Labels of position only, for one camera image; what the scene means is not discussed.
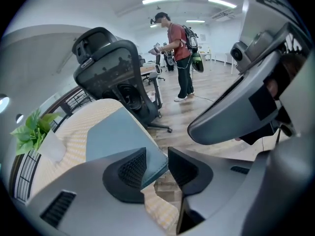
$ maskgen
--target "black hair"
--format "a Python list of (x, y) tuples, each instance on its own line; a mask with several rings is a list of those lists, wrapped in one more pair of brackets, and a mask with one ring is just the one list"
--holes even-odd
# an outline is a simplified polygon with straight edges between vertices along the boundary
[(156, 15), (156, 20), (159, 19), (159, 18), (163, 18), (163, 17), (166, 17), (166, 19), (168, 21), (171, 21), (171, 18), (165, 13), (165, 12), (159, 12), (157, 15)]

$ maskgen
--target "man in red shirt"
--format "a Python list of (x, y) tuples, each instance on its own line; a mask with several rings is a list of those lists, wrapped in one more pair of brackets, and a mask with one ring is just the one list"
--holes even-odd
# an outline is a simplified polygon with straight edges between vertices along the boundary
[(194, 94), (192, 80), (190, 77), (190, 64), (192, 62), (191, 52), (186, 46), (187, 38), (185, 30), (181, 25), (171, 22), (169, 16), (160, 12), (155, 16), (156, 24), (161, 24), (162, 27), (167, 27), (167, 36), (169, 44), (161, 46), (160, 52), (170, 51), (174, 49), (175, 61), (178, 68), (178, 82), (181, 90), (175, 101), (187, 99), (187, 95)]

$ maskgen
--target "camera lens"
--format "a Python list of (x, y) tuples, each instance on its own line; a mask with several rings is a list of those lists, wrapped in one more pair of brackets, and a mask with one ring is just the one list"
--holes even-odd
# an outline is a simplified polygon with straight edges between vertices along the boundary
[(231, 50), (231, 55), (236, 61), (241, 61), (242, 58), (243, 58), (243, 55), (242, 55), (241, 51), (239, 49), (237, 49), (237, 48), (233, 48)]

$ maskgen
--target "red shirt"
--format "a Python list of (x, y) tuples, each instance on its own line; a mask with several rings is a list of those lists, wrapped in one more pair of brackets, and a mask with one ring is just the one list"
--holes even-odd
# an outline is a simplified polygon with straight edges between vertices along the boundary
[[(171, 24), (167, 31), (167, 37), (169, 43), (174, 42), (175, 40), (184, 40), (187, 42), (185, 30), (181, 25)], [(191, 55), (190, 51), (187, 49), (186, 44), (183, 42), (180, 43), (179, 47), (174, 49), (175, 61), (187, 58)]]

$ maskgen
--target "yellow and white tablecloth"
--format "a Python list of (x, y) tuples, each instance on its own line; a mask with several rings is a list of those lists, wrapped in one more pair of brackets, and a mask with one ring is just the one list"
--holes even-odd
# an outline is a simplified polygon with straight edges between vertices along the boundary
[[(67, 170), (84, 163), (89, 129), (122, 107), (119, 101), (102, 99), (90, 103), (66, 120), (56, 131), (56, 136), (66, 147), (64, 158), (60, 163), (54, 163), (44, 156), (40, 158), (33, 178), (30, 199)], [(131, 113), (129, 114), (156, 144), (138, 120)], [(168, 230), (177, 221), (179, 213), (176, 207), (156, 195), (153, 185), (154, 183), (141, 191), (145, 196), (145, 207), (153, 219)]]

